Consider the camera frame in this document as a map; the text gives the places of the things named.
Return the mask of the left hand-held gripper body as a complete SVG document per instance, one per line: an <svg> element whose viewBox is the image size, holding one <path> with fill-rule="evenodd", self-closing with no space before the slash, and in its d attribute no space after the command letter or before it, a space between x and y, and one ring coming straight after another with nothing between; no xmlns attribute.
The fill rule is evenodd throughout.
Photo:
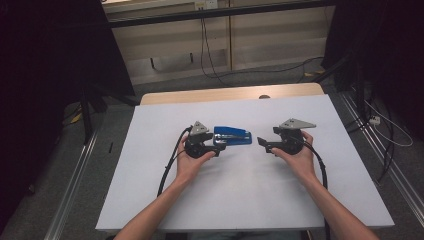
<svg viewBox="0 0 424 240"><path fill-rule="evenodd" d="M190 157L197 159L213 150L212 146L206 146L205 141L201 141L202 135L205 133L210 133L209 129L199 121L196 121L189 130L184 149Z"/></svg>

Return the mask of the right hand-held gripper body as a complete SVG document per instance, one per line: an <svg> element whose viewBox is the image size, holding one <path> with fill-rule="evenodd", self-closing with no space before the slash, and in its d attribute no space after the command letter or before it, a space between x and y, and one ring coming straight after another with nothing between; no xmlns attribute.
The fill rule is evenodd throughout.
<svg viewBox="0 0 424 240"><path fill-rule="evenodd" d="M290 155L295 155L303 148L304 140L301 130L305 128L315 128L316 125L290 118L278 127L283 129L281 133L277 134L281 138L282 147L280 149Z"/></svg>

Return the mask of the blue stapler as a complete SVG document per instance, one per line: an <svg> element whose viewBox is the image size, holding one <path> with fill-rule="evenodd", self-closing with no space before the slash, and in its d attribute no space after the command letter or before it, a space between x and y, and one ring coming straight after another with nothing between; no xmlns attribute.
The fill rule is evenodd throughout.
<svg viewBox="0 0 424 240"><path fill-rule="evenodd" d="M249 131L228 126L215 126L213 130L213 143L227 146L249 145L252 135Z"/></svg>

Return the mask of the person's left hand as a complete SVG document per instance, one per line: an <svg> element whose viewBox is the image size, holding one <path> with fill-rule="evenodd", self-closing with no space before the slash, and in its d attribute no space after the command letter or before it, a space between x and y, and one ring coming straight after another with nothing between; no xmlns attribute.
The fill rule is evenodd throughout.
<svg viewBox="0 0 424 240"><path fill-rule="evenodd" d="M178 145L177 174L175 181L188 184L195 179L201 166L214 157L215 153L209 151L199 158L192 158L185 152L184 143L186 140L187 136L184 136Z"/></svg>

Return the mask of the person's right hand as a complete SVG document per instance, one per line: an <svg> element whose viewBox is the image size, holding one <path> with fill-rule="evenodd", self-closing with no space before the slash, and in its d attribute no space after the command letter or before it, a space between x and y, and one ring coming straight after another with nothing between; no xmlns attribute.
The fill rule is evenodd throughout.
<svg viewBox="0 0 424 240"><path fill-rule="evenodd" d="M313 163L313 153L306 146L303 146L302 150L295 155L290 155L278 148L272 148L271 152L282 158L289 165L304 186L317 180Z"/></svg>

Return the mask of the wooden table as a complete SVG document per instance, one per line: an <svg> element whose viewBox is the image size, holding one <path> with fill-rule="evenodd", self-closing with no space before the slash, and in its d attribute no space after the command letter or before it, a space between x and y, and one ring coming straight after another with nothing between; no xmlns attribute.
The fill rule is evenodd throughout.
<svg viewBox="0 0 424 240"><path fill-rule="evenodd" d="M285 98L323 94L324 91L318 83L279 84L148 93L141 98L140 104L156 105L259 99L260 95L268 95L271 98Z"/></svg>

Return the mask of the white table cover board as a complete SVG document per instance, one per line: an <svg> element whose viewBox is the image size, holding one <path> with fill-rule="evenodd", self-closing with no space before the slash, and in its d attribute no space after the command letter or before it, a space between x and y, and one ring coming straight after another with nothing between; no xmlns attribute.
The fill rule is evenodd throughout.
<svg viewBox="0 0 424 240"><path fill-rule="evenodd" d="M121 229L168 186L165 167L181 132L200 121L208 128L246 129L277 140L273 127L295 118L308 132L327 171L329 191L363 223L393 220L326 95L136 107L101 210L99 231ZM229 146L206 162L160 225L163 231L320 228L323 217L289 167L257 142Z"/></svg>

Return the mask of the black metal stand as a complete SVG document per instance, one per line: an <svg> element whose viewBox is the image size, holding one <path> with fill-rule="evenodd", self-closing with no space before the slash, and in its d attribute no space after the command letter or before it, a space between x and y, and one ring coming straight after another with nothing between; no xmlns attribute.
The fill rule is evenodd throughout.
<svg viewBox="0 0 424 240"><path fill-rule="evenodd" d="M349 87L354 87L356 110L359 118L366 119L365 110L365 80L363 75L363 67L358 60L357 53L350 51L340 60L326 69L323 74L315 77L313 83L321 83L330 76L333 77L336 89L346 91Z"/></svg>
<svg viewBox="0 0 424 240"><path fill-rule="evenodd" d="M129 95L120 94L117 91L111 90L110 88L100 84L87 84L83 86L81 90L80 104L85 133L85 145L89 143L90 139L94 135L90 109L93 109L96 113L104 113L108 109L106 101L103 99L104 96L111 97L132 107L139 104L138 101L131 98Z"/></svg>

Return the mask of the beige cabinet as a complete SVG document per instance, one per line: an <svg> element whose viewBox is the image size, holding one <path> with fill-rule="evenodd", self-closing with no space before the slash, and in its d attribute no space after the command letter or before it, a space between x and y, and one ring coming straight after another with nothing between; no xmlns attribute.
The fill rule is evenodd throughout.
<svg viewBox="0 0 424 240"><path fill-rule="evenodd" d="M101 0L109 21L197 11L195 0ZM294 0L218 0L218 8ZM118 28L134 85L296 63L324 54L333 6Z"/></svg>

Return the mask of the person's grey trousers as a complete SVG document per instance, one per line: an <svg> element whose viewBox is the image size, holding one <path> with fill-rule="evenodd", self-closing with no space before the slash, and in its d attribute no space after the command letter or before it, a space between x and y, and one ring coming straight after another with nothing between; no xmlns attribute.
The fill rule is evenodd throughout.
<svg viewBox="0 0 424 240"><path fill-rule="evenodd" d="M312 240L308 231L167 233L165 240Z"/></svg>

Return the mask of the black horizontal bar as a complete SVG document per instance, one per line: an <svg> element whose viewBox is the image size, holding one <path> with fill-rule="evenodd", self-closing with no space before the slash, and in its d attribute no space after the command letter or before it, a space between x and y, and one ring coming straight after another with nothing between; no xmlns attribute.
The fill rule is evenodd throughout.
<svg viewBox="0 0 424 240"><path fill-rule="evenodd" d="M285 3L260 4L251 6L228 7L213 10L197 10L182 13L171 13L158 16L131 17L111 20L110 28L151 25L168 22L188 21L197 19L258 14L277 11L301 10L318 7L335 6L338 0L294 0Z"/></svg>

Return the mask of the black curtain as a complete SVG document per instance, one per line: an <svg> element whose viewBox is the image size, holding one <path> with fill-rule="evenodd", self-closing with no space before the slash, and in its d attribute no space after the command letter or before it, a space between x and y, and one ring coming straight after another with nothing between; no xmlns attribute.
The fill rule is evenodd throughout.
<svg viewBox="0 0 424 240"><path fill-rule="evenodd" d="M134 90L101 0L0 0L0 233L44 168L63 111Z"/></svg>
<svg viewBox="0 0 424 240"><path fill-rule="evenodd" d="M364 78L424 141L424 0L338 0L322 66L356 53Z"/></svg>

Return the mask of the aluminium floor rail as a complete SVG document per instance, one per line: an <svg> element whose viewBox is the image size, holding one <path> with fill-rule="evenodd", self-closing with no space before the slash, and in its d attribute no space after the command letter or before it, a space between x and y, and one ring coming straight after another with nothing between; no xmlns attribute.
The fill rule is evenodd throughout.
<svg viewBox="0 0 424 240"><path fill-rule="evenodd" d="M379 99L365 105L371 125L359 118L355 94L341 92L333 102L372 181L395 222L395 228L424 234L424 142L399 122Z"/></svg>
<svg viewBox="0 0 424 240"><path fill-rule="evenodd" d="M98 131L95 130L84 144L75 169L71 175L71 179L68 182L64 195L49 225L44 240L60 240L78 193L86 165L90 160L92 151L95 147L97 136Z"/></svg>

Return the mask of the white wall socket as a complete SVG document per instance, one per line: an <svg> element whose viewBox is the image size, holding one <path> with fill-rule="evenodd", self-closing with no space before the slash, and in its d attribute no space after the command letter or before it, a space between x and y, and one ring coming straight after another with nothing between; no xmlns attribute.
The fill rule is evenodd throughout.
<svg viewBox="0 0 424 240"><path fill-rule="evenodd" d="M194 7L196 10L211 10L218 8L218 0L195 0Z"/></svg>

